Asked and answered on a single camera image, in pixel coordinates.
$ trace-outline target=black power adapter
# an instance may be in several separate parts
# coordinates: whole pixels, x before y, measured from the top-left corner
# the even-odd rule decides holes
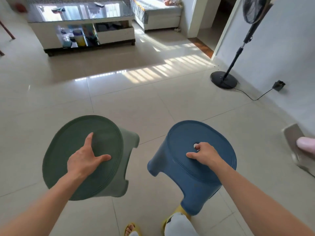
[[[284,86],[285,86],[285,83],[278,80],[277,82],[274,83],[273,89],[279,92]]]

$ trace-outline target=table leg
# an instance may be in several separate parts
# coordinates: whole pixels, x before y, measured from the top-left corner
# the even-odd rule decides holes
[[[9,34],[9,36],[12,39],[15,39],[15,37],[12,35],[12,33],[3,25],[3,23],[0,21],[0,25],[5,29],[5,31]]]

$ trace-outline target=blue stool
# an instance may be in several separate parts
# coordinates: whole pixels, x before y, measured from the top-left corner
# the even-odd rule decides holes
[[[192,120],[176,123],[170,129],[147,166],[151,175],[163,172],[179,186],[184,194],[180,204],[190,215],[198,214],[222,186],[209,167],[186,156],[187,152],[197,152],[194,144],[200,142],[208,142],[226,163],[236,169],[236,155],[228,140],[210,126]]]

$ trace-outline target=yellow slipper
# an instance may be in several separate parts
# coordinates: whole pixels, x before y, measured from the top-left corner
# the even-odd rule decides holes
[[[190,221],[191,220],[191,215],[187,214],[187,212],[182,208],[181,205],[179,205],[176,210],[173,212],[173,214],[175,213],[182,213],[183,215],[186,215],[187,219]],[[162,235],[164,235],[164,230],[165,230],[165,226],[166,226],[166,223],[168,222],[168,220],[171,218],[168,217],[166,220],[163,221],[163,224],[162,224]]]
[[[140,231],[140,227],[137,226],[135,223],[130,223],[130,224],[128,224],[128,225],[126,226],[124,236],[126,235],[127,228],[128,228],[129,225],[131,225],[131,224],[135,227],[135,228],[131,231],[131,233],[132,233],[133,231],[136,231],[139,236],[142,236],[142,235],[141,235],[141,231]]]

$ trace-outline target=person's right arm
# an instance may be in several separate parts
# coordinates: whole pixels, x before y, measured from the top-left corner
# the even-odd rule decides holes
[[[188,152],[215,172],[255,236],[314,236],[314,232],[278,202],[230,167],[209,143],[199,143],[199,152]]]

